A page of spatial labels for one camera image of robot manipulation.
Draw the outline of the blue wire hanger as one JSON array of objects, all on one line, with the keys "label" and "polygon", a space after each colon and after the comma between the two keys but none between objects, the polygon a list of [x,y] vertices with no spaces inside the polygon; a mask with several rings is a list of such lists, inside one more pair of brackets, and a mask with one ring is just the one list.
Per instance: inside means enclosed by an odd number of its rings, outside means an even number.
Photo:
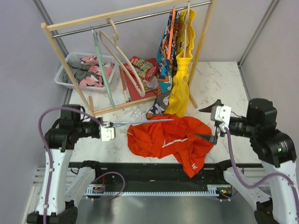
[{"label": "blue wire hanger", "polygon": [[147,121],[137,121],[137,122],[120,122],[120,123],[115,123],[116,127],[122,127],[122,126],[127,126],[127,125],[139,125],[139,124],[147,124],[147,123],[156,123],[156,122],[168,122],[168,121],[173,121],[174,119],[154,119],[154,120],[147,120]]}]

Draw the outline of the orange shorts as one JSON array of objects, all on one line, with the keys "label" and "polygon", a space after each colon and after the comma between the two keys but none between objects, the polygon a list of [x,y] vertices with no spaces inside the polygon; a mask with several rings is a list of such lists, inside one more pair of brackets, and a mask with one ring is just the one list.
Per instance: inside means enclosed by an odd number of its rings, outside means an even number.
[{"label": "orange shorts", "polygon": [[213,144],[196,134],[211,135],[212,130],[195,117],[166,114],[157,122],[130,125],[128,147],[138,156],[162,159],[173,155],[188,177],[194,177],[204,166]]}]

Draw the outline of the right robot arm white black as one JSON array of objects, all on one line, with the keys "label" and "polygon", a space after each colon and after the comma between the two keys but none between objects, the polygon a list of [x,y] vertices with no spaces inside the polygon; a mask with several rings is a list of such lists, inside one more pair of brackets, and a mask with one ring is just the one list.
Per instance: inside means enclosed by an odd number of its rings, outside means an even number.
[{"label": "right robot arm white black", "polygon": [[[229,183],[251,205],[259,224],[297,224],[299,222],[299,189],[296,178],[296,150],[291,137],[276,128],[277,110],[264,98],[248,102],[246,116],[232,117],[231,107],[217,100],[203,108],[210,113],[215,134],[197,134],[216,144],[218,137],[227,137],[229,159],[216,164],[214,178]],[[266,176],[250,182],[238,168],[232,149],[232,136],[249,138]]]}]

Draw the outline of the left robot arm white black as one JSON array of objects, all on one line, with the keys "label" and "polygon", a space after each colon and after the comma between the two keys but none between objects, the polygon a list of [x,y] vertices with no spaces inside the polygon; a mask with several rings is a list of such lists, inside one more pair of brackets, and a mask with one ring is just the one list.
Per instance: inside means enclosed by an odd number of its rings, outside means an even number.
[{"label": "left robot arm white black", "polygon": [[99,183],[103,173],[97,161],[83,161],[69,187],[66,187],[70,159],[81,138],[110,141],[116,137],[112,122],[92,118],[80,105],[59,107],[58,118],[47,133],[41,133],[46,148],[43,187],[35,210],[27,215],[28,224],[74,224],[78,205],[90,183]]}]

